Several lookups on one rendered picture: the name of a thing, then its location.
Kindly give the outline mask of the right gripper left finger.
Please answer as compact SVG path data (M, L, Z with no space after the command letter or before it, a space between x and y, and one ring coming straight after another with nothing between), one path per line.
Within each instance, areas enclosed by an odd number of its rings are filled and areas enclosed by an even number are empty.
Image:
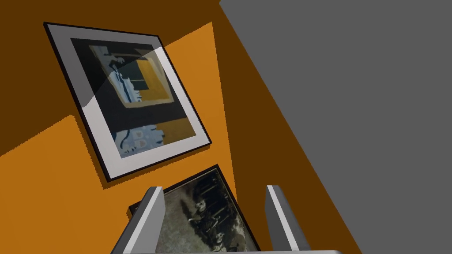
M165 216L162 187L150 187L110 254L155 253Z

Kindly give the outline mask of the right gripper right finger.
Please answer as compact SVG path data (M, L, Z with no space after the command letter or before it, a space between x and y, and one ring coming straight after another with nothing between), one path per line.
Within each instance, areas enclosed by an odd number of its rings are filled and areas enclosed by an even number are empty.
M266 186L264 210L273 251L311 250L291 206L279 186Z

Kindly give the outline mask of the dark sepia framed picture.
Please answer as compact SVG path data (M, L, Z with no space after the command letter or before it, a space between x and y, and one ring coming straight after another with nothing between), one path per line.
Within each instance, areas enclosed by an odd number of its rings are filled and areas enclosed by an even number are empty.
M218 165L163 192L166 213L157 253L260 251Z

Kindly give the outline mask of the white-matted abstract framed picture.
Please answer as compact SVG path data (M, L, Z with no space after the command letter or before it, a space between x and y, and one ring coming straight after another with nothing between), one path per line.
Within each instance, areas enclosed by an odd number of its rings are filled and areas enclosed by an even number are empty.
M212 143L158 36L43 26L107 182Z

